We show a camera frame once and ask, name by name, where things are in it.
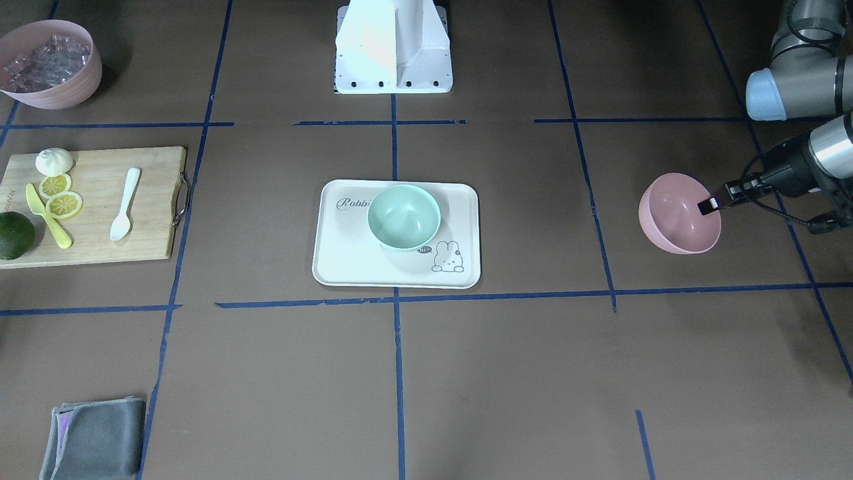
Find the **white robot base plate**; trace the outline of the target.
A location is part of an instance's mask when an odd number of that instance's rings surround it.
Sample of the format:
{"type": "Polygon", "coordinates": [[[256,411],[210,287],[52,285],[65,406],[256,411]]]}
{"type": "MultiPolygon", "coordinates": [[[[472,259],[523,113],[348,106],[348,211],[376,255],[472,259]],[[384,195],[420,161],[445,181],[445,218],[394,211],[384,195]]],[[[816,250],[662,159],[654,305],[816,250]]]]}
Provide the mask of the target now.
{"type": "Polygon", "coordinates": [[[432,1],[351,1],[337,11],[335,92],[433,94],[452,89],[448,16],[432,1]]]}

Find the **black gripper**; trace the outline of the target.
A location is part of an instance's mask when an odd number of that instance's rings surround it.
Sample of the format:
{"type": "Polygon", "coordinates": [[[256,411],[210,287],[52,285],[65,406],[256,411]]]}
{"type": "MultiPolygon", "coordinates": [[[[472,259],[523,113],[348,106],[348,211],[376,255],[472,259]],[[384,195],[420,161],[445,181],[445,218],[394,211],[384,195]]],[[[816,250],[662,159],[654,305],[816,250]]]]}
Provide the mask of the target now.
{"type": "Polygon", "coordinates": [[[727,209],[732,203],[746,203],[779,193],[800,197],[818,189],[810,168],[808,136],[798,135],[764,153],[764,170],[747,173],[742,179],[725,183],[726,195],[713,195],[697,204],[702,216],[727,209]]]}

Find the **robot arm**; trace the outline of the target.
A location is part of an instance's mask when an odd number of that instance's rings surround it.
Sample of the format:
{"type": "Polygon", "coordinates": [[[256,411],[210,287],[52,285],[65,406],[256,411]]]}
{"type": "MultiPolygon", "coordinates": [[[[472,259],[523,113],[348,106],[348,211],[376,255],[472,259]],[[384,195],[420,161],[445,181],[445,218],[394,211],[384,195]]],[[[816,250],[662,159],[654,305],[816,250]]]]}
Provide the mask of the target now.
{"type": "Polygon", "coordinates": [[[750,74],[746,107],[753,121],[831,116],[812,131],[761,154],[764,170],[751,163],[698,204],[701,215],[751,203],[765,195],[786,197],[818,191],[830,210],[787,221],[815,234],[851,226],[851,57],[838,54],[851,18],[850,1],[786,1],[771,46],[770,66],[750,74]]]}

